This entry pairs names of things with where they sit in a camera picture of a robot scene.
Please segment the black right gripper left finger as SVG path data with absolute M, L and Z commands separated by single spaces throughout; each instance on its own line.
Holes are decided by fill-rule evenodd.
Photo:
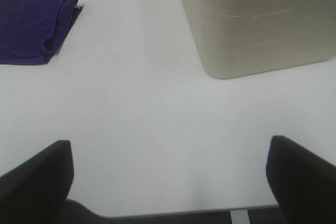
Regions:
M 69 140 L 58 140 L 1 176 L 1 223 L 53 223 L 70 191 Z

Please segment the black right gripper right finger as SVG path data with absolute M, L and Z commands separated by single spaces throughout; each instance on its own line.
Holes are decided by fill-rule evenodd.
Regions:
M 266 162 L 271 191 L 288 223 L 335 223 L 335 166 L 285 136 Z

